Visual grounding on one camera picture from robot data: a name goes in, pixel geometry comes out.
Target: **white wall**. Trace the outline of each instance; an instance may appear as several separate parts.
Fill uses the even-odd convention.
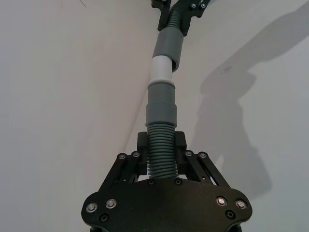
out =
[[[215,0],[185,38],[177,129],[251,200],[245,232],[309,230],[308,61],[308,0]]]
[[[88,231],[82,203],[145,130],[158,11],[82,1],[1,5],[0,231]],[[178,129],[252,200],[244,231],[309,229],[308,22],[308,0],[213,0],[185,38]]]

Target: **black plastic part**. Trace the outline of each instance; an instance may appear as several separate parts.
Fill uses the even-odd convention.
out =
[[[161,10],[158,30],[161,31],[163,28],[165,28],[167,26],[170,13],[173,10],[178,10],[182,15],[181,32],[183,33],[183,36],[186,36],[190,28],[191,18],[194,16],[201,18],[210,0],[203,0],[203,1],[178,0],[178,2],[173,5],[171,10],[170,10],[170,2],[171,0],[166,0],[166,1],[152,0],[151,1],[152,3],[151,5],[153,8],[158,8]]]
[[[175,155],[181,178],[148,179],[137,182],[147,173],[147,133],[138,134],[139,156],[121,153],[99,191],[83,204],[82,218],[91,232],[241,232],[240,224],[252,215],[247,197],[230,188],[205,152],[187,150],[185,135],[175,132]],[[216,199],[224,197],[225,206]],[[115,199],[115,208],[105,203]],[[246,203],[245,209],[236,200]],[[96,211],[86,207],[95,202]]]

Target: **robotic arm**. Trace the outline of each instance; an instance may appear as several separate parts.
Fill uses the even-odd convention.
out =
[[[117,156],[98,192],[82,207],[91,232],[241,232],[252,207],[232,189],[206,152],[187,150],[175,131],[172,72],[179,66],[191,17],[202,17],[210,0],[152,0],[161,10],[148,85],[147,132],[137,151]],[[140,175],[150,175],[139,181]],[[187,179],[179,178],[180,174]]]

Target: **silver screw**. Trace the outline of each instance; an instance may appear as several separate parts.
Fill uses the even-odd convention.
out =
[[[225,206],[226,205],[226,200],[223,197],[218,197],[216,199],[216,202],[218,203],[218,205],[220,206]]]
[[[240,208],[240,209],[245,209],[245,208],[247,208],[247,205],[246,205],[246,203],[245,202],[243,202],[243,201],[236,201],[236,205],[237,205],[237,207],[238,208]]]
[[[106,208],[108,209],[113,209],[116,205],[117,201],[115,199],[109,199],[105,204]]]
[[[206,158],[206,157],[207,157],[206,153],[200,153],[199,156],[200,156],[201,158]]]
[[[126,155],[124,155],[124,154],[121,154],[121,155],[118,156],[118,158],[121,159],[121,160],[123,160],[125,157],[126,157]]]
[[[192,156],[192,152],[191,152],[191,151],[186,151],[186,152],[185,152],[185,155],[186,155],[186,156]]]
[[[138,157],[138,156],[140,156],[140,154],[139,154],[138,152],[134,152],[134,153],[133,153],[133,156],[134,156],[134,157]]]
[[[90,203],[86,207],[86,212],[93,213],[93,212],[95,212],[97,210],[97,207],[98,207],[98,205],[96,203]]]

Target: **bolt head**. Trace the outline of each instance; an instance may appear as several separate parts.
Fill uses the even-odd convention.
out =
[[[108,209],[113,209],[115,208],[115,206],[117,205],[117,201],[115,199],[109,199],[106,204],[105,207]]]
[[[218,203],[218,205],[220,206],[225,206],[226,205],[226,200],[223,197],[218,197],[216,199],[216,202]]]
[[[185,152],[185,155],[186,155],[186,156],[192,156],[192,152],[191,152],[191,151],[186,151],[186,152]]]
[[[201,158],[206,158],[206,157],[207,157],[207,154],[204,153],[204,152],[202,152],[202,153],[199,154],[199,156],[200,156]]]
[[[123,160],[125,157],[126,157],[125,154],[120,154],[120,155],[118,156],[118,158],[121,159],[121,160]]]
[[[96,203],[90,203],[86,207],[86,212],[93,213],[93,212],[95,212],[97,210],[97,207],[98,207],[98,205]]]
[[[243,202],[243,201],[236,201],[236,205],[237,205],[237,207],[238,208],[240,208],[240,209],[245,209],[245,208],[247,208],[247,205],[246,205],[246,203],[245,202]]]
[[[139,154],[139,152],[134,152],[134,153],[133,153],[133,156],[134,156],[134,157],[138,157],[138,156],[140,156],[140,154]]]

